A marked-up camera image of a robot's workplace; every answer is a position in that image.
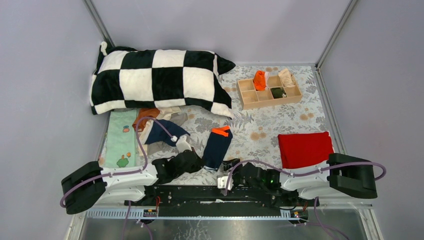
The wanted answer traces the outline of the navy underwear orange trim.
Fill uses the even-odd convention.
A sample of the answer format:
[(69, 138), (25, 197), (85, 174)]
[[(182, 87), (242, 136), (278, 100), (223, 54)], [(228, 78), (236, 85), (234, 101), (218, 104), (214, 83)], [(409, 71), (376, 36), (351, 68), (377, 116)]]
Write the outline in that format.
[(230, 147), (233, 134), (228, 125), (212, 128), (203, 151), (204, 169), (208, 172), (217, 172)]

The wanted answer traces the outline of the wooden compartment organizer box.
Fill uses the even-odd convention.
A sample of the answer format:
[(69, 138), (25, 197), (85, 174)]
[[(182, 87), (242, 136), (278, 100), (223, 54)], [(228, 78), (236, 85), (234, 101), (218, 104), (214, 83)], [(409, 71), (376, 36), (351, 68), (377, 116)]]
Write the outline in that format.
[[(249, 110), (300, 102), (303, 94), (294, 75), (291, 74), (290, 76), (294, 83), (293, 87), (283, 86), (280, 78), (275, 75), (268, 79), (267, 86), (269, 89), (263, 91), (255, 89), (252, 78), (238, 80), (236, 87), (239, 93), (242, 109)], [(281, 98), (274, 98), (271, 91), (272, 88), (282, 88), (286, 95)]]

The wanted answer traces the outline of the orange underwear white trim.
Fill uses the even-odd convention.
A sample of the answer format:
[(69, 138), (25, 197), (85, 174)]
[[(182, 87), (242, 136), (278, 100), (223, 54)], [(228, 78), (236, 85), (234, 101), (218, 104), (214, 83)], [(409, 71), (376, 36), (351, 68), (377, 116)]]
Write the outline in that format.
[(253, 85), (256, 91), (264, 91), (267, 89), (267, 82), (269, 78), (269, 73), (266, 71), (258, 70), (253, 78)]

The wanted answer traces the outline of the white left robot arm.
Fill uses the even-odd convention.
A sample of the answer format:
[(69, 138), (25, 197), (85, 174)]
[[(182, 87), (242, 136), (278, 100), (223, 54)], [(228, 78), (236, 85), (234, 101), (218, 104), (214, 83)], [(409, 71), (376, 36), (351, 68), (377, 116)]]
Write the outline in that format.
[(61, 180), (63, 197), (59, 204), (69, 215), (124, 201), (148, 206), (155, 200), (155, 192), (149, 187), (170, 183), (203, 167), (204, 161), (192, 150), (157, 158), (146, 166), (107, 168), (90, 161)]

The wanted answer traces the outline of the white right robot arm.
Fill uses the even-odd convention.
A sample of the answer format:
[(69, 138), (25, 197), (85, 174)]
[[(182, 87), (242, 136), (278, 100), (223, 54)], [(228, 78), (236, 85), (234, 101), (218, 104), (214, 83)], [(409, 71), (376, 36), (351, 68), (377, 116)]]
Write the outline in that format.
[(246, 160), (231, 166), (228, 174), (218, 176), (217, 187), (225, 195), (238, 185), (259, 188), (274, 196), (286, 191), (287, 201), (299, 206), (316, 197), (376, 199), (376, 181), (386, 172), (379, 163), (341, 153), (331, 153), (320, 163), (293, 169)]

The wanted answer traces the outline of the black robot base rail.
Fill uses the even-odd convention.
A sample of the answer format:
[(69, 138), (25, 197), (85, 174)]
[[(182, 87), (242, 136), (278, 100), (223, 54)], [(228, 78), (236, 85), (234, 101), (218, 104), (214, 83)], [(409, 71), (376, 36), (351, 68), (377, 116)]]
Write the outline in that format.
[(145, 188), (145, 196), (137, 201), (125, 200), (125, 206), (152, 207), (159, 209), (222, 209), (252, 208), (281, 209), (285, 211), (306, 210), (315, 205), (313, 199), (302, 199), (296, 191), (262, 189), (237, 186), (227, 195), (211, 185), (156, 185)]

